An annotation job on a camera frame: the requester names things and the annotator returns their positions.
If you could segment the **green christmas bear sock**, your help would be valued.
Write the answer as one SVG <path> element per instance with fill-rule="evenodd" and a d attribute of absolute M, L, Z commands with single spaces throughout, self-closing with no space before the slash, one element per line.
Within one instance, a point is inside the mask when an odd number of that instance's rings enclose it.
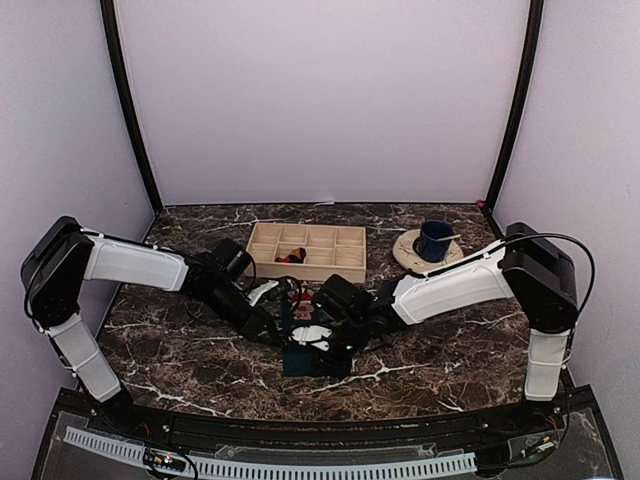
<path fill-rule="evenodd" d="M 286 294 L 280 300 L 280 332 L 285 338 L 294 327 L 311 324 L 314 306 L 312 294 L 304 290 L 302 294 Z M 314 353 L 299 344 L 287 344 L 283 350 L 283 375 L 285 377 L 310 376 Z"/>

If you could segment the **black red yellow argyle sock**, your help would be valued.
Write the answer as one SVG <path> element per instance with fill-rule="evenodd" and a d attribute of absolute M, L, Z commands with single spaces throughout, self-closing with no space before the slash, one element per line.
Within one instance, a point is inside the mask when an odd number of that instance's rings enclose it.
<path fill-rule="evenodd" d="M 307 256 L 306 249 L 303 247 L 291 250 L 286 255 L 279 255 L 275 258 L 277 263 L 303 264 Z"/>

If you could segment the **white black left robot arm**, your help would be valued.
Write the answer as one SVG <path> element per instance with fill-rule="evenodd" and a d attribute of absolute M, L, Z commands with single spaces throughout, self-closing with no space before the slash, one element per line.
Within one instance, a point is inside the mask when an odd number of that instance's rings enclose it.
<path fill-rule="evenodd" d="M 62 216 L 21 265 L 23 309 L 89 396 L 105 403 L 103 421 L 120 436 L 131 436 L 141 427 L 141 415 L 119 398 L 124 386 L 82 319 L 84 283 L 107 281 L 179 293 L 208 306 L 241 337 L 281 345 L 275 317 L 237 283 L 252 262 L 230 239 L 210 252 L 188 255 L 88 230 L 75 218 Z"/>

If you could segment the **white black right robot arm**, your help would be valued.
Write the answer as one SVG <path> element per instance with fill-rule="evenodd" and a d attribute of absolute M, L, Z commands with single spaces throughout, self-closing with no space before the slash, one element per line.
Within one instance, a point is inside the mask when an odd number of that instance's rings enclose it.
<path fill-rule="evenodd" d="M 549 416 L 547 402 L 556 396 L 569 338 L 588 301 L 577 295 L 575 264 L 560 241 L 591 253 L 574 237 L 516 222 L 503 238 L 461 260 L 408 271 L 375 292 L 334 274 L 312 298 L 311 322 L 290 328 L 287 341 L 311 352 L 311 375 L 344 378 L 354 354 L 374 339 L 448 312 L 513 299 L 528 320 L 529 343 L 525 400 L 511 410 L 510 424 L 530 434 Z"/>

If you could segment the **wooden compartment tray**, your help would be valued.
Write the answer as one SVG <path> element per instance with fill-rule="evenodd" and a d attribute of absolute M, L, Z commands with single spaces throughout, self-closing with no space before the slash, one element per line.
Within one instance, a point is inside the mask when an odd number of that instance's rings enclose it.
<path fill-rule="evenodd" d="M 303 247 L 303 264 L 277 263 L 275 258 Z M 246 245 L 261 278 L 290 275 L 298 280 L 323 282 L 338 274 L 355 284 L 366 282 L 367 244 L 363 227 L 259 223 Z"/>

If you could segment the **cream saucer plate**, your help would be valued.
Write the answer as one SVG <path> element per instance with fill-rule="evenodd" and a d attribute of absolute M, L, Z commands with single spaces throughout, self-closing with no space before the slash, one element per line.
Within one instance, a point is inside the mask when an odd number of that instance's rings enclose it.
<path fill-rule="evenodd" d="M 419 238 L 419 229 L 409 230 L 402 233 L 393 245 L 392 254 L 395 260 L 406 270 L 425 273 L 453 264 L 454 262 L 464 258 L 461 247 L 455 240 L 453 240 L 450 243 L 448 252 L 442 261 L 436 263 L 427 262 L 423 260 L 414 249 L 414 247 L 418 246 Z"/>

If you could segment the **dark blue mug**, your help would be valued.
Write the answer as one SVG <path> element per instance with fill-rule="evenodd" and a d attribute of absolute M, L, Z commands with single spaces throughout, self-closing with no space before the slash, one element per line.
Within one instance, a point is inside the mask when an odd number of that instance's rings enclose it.
<path fill-rule="evenodd" d="M 441 262 L 445 259 L 452 241 L 435 242 L 434 239 L 450 235 L 454 235 L 454 231 L 449 224 L 439 220 L 427 220 L 422 224 L 419 236 L 413 242 L 413 250 L 426 262 Z"/>

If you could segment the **wooden stirrer stick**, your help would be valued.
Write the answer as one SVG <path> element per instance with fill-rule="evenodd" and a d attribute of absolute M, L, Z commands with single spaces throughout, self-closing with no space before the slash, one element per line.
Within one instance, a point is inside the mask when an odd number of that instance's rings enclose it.
<path fill-rule="evenodd" d="M 461 234 L 454 234 L 454 235 L 450 235 L 450 236 L 434 239 L 434 241 L 435 242 L 449 242 L 449 241 L 456 240 L 456 239 L 458 239 L 460 237 L 461 237 Z"/>

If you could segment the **black front table rail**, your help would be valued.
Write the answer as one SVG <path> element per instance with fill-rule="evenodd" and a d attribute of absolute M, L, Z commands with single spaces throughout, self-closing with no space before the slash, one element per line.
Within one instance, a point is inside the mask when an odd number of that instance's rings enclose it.
<path fill-rule="evenodd" d="M 591 387 L 571 388 L 547 407 L 514 403 L 420 418 L 359 422 L 284 422 L 196 415 L 136 405 L 141 425 L 131 440 L 178 450 L 210 451 L 224 444 L 286 449 L 373 449 L 433 443 L 439 449 L 506 453 L 508 441 L 568 427 L 571 434 L 606 426 Z"/>

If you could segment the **black left frame post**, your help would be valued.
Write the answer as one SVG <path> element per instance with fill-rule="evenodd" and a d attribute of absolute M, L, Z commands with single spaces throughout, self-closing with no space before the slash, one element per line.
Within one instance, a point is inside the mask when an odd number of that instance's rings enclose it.
<path fill-rule="evenodd" d="M 146 150 L 136 107 L 134 105 L 134 98 L 129 83 L 123 45 L 120 38 L 116 2 L 112 0 L 100 0 L 99 4 L 111 70 L 125 127 L 147 199 L 154 215 L 157 216 L 163 211 L 164 205 L 152 171 L 151 162 Z"/>

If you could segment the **black frame post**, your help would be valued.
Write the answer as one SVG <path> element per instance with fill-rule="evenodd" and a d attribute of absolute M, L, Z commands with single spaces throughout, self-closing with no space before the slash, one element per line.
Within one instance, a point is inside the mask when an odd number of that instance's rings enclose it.
<path fill-rule="evenodd" d="M 540 37 L 542 18 L 544 12 L 543 0 L 531 0 L 529 2 L 528 18 L 525 36 L 519 63 L 518 74 L 514 87 L 513 98 L 505 131 L 491 182 L 483 201 L 483 212 L 486 217 L 493 215 L 500 192 L 506 179 L 508 167 L 516 144 L 520 123 L 524 113 L 534 62 Z"/>
<path fill-rule="evenodd" d="M 125 127 L 147 199 L 154 215 L 157 216 L 163 211 L 164 205 L 152 171 L 151 162 L 146 150 L 136 107 L 134 105 L 134 98 L 129 83 L 123 45 L 120 38 L 116 2 L 112 0 L 100 0 L 99 4 L 111 70 Z"/>

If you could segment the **black right frame post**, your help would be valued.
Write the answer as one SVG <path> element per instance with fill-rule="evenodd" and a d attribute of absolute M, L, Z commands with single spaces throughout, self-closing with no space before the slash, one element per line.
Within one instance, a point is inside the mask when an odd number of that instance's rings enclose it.
<path fill-rule="evenodd" d="M 518 74 L 514 87 L 513 98 L 505 131 L 491 182 L 483 201 L 483 212 L 486 217 L 493 215 L 500 192 L 506 179 L 508 167 L 516 144 L 520 123 L 524 113 L 534 62 L 540 37 L 542 18 L 544 12 L 543 0 L 531 0 L 529 2 L 528 18 L 525 36 L 519 63 Z"/>

